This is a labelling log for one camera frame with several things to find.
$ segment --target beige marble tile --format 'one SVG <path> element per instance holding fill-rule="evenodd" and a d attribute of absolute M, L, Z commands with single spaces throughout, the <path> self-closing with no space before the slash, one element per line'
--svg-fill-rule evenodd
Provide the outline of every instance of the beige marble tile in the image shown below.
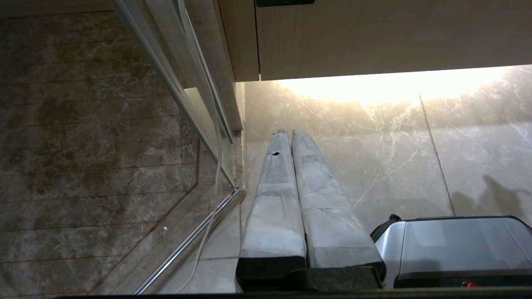
<path fill-rule="evenodd" d="M 205 244 L 202 259 L 237 258 L 240 253 L 240 206 L 218 225 Z"/>
<path fill-rule="evenodd" d="M 200 260 L 194 277 L 180 294 L 234 293 L 238 259 Z M 184 264 L 162 288 L 160 294 L 174 294 L 188 279 L 194 261 Z"/>
<path fill-rule="evenodd" d="M 448 77 L 421 98 L 456 213 L 513 215 L 532 225 L 532 67 Z"/>
<path fill-rule="evenodd" d="M 369 231 L 391 213 L 452 215 L 416 86 L 394 75 L 247 83 L 242 220 L 278 129 L 314 139 Z"/>

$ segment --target brown marble tile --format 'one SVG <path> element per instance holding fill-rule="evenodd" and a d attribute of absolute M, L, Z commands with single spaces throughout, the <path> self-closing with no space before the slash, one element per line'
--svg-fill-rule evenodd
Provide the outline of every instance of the brown marble tile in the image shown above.
<path fill-rule="evenodd" d="M 167 94 L 159 75 L 0 87 L 0 105 L 87 101 Z"/>
<path fill-rule="evenodd" d="M 76 123 L 66 128 L 65 146 L 80 144 L 130 143 L 177 139 L 182 117 L 144 118 Z"/>
<path fill-rule="evenodd" d="M 120 260 L 117 256 L 0 263 L 0 296 L 80 293 L 90 290 Z"/>
<path fill-rule="evenodd" d="M 85 293 L 65 293 L 65 294 L 46 294 L 46 295 L 30 295 L 30 296 L 15 296 L 6 297 L 5 299 L 54 299 L 65 296 L 84 296 Z"/>
<path fill-rule="evenodd" d="M 142 56 L 134 39 L 92 43 L 0 48 L 0 67 Z"/>
<path fill-rule="evenodd" d="M 24 152 L 31 152 L 33 163 L 28 171 L 35 173 L 120 167 L 120 146 L 115 144 L 37 148 Z"/>
<path fill-rule="evenodd" d="M 0 231 L 154 222 L 185 192 L 0 202 Z"/>
<path fill-rule="evenodd" d="M 0 262 L 122 256 L 153 224 L 5 231 L 0 243 Z"/>
<path fill-rule="evenodd" d="M 0 73 L 0 86 L 123 78 L 154 73 L 145 57 L 17 65 L 4 68 Z"/>
<path fill-rule="evenodd" d="M 33 166 L 33 151 L 0 152 L 0 176 L 28 173 Z"/>
<path fill-rule="evenodd" d="M 180 192 L 193 185 L 188 165 L 122 168 L 34 175 L 32 199 Z"/>
<path fill-rule="evenodd" d="M 0 20 L 0 44 L 4 47 L 130 38 L 131 34 L 114 11 Z"/>
<path fill-rule="evenodd" d="M 52 124 L 0 129 L 0 150 L 131 143 L 180 138 L 178 117 Z"/>
<path fill-rule="evenodd" d="M 38 126 L 131 118 L 178 116 L 170 95 L 10 106 L 2 111 L 1 127 Z"/>
<path fill-rule="evenodd" d="M 182 148 L 183 141 L 181 139 L 121 145 L 120 165 L 122 167 L 135 167 L 181 164 Z"/>
<path fill-rule="evenodd" d="M 30 175 L 0 176 L 0 202 L 31 200 L 33 187 Z"/>
<path fill-rule="evenodd" d="M 195 163 L 197 139 L 3 151 L 0 176 Z"/>
<path fill-rule="evenodd" d="M 198 182 L 213 184 L 216 176 L 216 162 L 202 142 L 199 143 L 198 163 Z"/>
<path fill-rule="evenodd" d="M 66 139 L 65 125 L 0 128 L 0 150 L 59 147 Z"/>
<path fill-rule="evenodd" d="M 179 119 L 179 129 L 181 130 L 182 138 L 193 138 L 196 137 L 196 131 L 190 125 L 190 122 L 187 118 L 182 117 Z"/>
<path fill-rule="evenodd" d="M 92 92 L 95 98 L 167 94 L 166 85 L 158 74 L 132 78 L 112 78 L 94 81 Z"/>
<path fill-rule="evenodd" d="M 182 154 L 182 163 L 197 163 L 198 157 L 198 138 L 180 139 L 180 148 Z"/>

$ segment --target white cable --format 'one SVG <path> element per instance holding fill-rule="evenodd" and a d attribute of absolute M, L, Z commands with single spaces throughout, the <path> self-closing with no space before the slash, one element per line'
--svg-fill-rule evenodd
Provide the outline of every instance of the white cable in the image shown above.
<path fill-rule="evenodd" d="M 216 139 L 218 141 L 218 161 L 216 162 L 216 175 L 214 176 L 214 198 L 218 199 L 218 179 L 220 177 L 220 169 L 222 166 L 222 138 L 220 136 L 220 129 L 218 125 L 218 114 L 215 113 L 216 119 L 215 119 L 215 129 L 216 129 Z M 209 218 L 209 224 L 207 225 L 207 229 L 205 230 L 205 234 L 203 235 L 203 238 L 201 240 L 201 243 L 199 244 L 198 252 L 196 254 L 196 260 L 194 261 L 194 268 L 192 269 L 192 273 L 190 274 L 190 277 L 187 279 L 185 284 L 183 284 L 177 291 L 174 292 L 174 294 L 179 293 L 184 287 L 188 285 L 188 283 L 192 280 L 194 277 L 194 274 L 196 273 L 196 269 L 198 268 L 198 261 L 200 260 L 201 254 L 203 252 L 203 247 L 205 245 L 205 241 L 207 240 L 207 236 L 209 235 L 209 232 L 211 230 L 212 224 L 214 222 L 214 218 L 216 216 L 216 210 L 218 205 L 216 202 L 214 203 L 214 210 L 212 211 L 211 217 Z"/>
<path fill-rule="evenodd" d="M 196 46 L 196 50 L 198 51 L 198 54 L 199 54 L 199 57 L 200 59 L 202 59 L 202 55 L 201 55 L 201 50 L 198 48 L 199 47 L 199 44 L 196 40 L 196 35 L 194 34 L 194 28 L 192 27 L 192 23 L 190 22 L 190 18 L 188 16 L 188 13 L 187 13 L 187 10 L 185 8 L 185 1 L 184 0 L 179 0 L 178 1 L 178 7 L 180 8 L 179 11 L 181 13 L 181 16 L 182 18 L 184 18 L 189 24 L 190 24 L 190 30 L 192 32 L 191 36 L 192 36 L 192 39 L 194 40 L 195 42 L 195 46 Z M 205 65 L 202 64 L 202 67 L 203 67 L 203 70 L 205 72 L 205 76 L 207 77 L 207 81 L 209 80 L 208 78 L 208 70 L 205 69 Z M 213 107 L 216 107 L 216 95 L 214 94 L 214 90 L 213 90 L 213 86 L 211 85 L 211 94 L 212 94 L 212 104 L 213 104 Z M 208 239 L 208 236 L 209 236 L 209 232 L 211 231 L 211 227 L 212 227 L 212 224 L 214 223 L 214 218 L 216 217 L 216 210 L 218 208 L 218 204 L 217 204 L 217 200 L 218 200 L 218 179 L 220 178 L 220 169 L 222 167 L 222 158 L 223 158 L 223 152 L 222 152 L 222 137 L 220 135 L 220 126 L 219 126 L 219 115 L 217 113 L 217 111 L 215 110 L 214 111 L 214 127 L 215 127 L 215 130 L 216 130 L 216 139 L 218 141 L 218 160 L 216 162 L 216 175 L 214 177 L 214 198 L 215 198 L 215 203 L 214 203 L 214 209 L 212 211 L 212 214 L 211 214 L 211 217 L 209 218 L 209 224 L 207 225 L 207 229 L 205 230 L 205 234 L 203 235 L 203 238 L 201 240 L 201 243 L 199 244 L 199 248 L 198 248 L 198 252 L 196 254 L 196 260 L 194 261 L 194 268 L 192 269 L 192 273 L 190 274 L 190 277 L 187 279 L 187 281 L 179 288 L 177 289 L 177 291 L 174 292 L 174 294 L 177 294 L 179 293 L 183 288 L 185 288 L 188 283 L 192 280 L 192 278 L 194 277 L 194 274 L 196 273 L 196 270 L 198 268 L 198 262 L 200 261 L 200 257 L 201 257 L 201 254 L 203 253 L 203 248 L 205 247 L 205 243 Z"/>

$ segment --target black object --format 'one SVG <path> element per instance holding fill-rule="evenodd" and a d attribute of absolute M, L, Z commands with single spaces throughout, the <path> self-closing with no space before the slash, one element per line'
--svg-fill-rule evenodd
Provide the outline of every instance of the black object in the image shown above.
<path fill-rule="evenodd" d="M 460 287 L 474 283 L 479 287 L 532 286 L 532 271 L 455 271 L 406 273 L 395 278 L 394 288 Z"/>
<path fill-rule="evenodd" d="M 382 288 L 377 270 L 371 266 L 331 269 L 301 269 L 288 274 L 283 290 L 362 291 Z"/>
<path fill-rule="evenodd" d="M 312 4 L 315 0 L 256 0 L 257 7 Z"/>
<path fill-rule="evenodd" d="M 384 222 L 383 224 L 377 226 L 371 233 L 370 237 L 373 240 L 373 242 L 376 242 L 380 236 L 384 234 L 384 232 L 390 227 L 390 225 L 402 221 L 401 217 L 397 216 L 396 214 L 391 214 L 388 221 Z"/>
<path fill-rule="evenodd" d="M 270 292 L 245 294 L 66 296 L 63 299 L 492 299 L 532 298 L 531 287 L 372 290 L 367 292 Z"/>
<path fill-rule="evenodd" d="M 301 256 L 240 258 L 235 283 L 244 292 L 277 291 L 287 274 L 305 267 L 305 258 Z"/>

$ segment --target gray wrapping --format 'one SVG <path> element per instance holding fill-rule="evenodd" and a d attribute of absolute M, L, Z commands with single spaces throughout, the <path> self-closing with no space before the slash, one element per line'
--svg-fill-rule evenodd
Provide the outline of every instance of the gray wrapping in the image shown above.
<path fill-rule="evenodd" d="M 259 185 L 244 230 L 241 258 L 306 257 L 288 133 L 275 134 L 262 165 Z"/>
<path fill-rule="evenodd" d="M 294 130 L 292 155 L 309 266 L 340 268 L 382 261 L 312 138 Z"/>

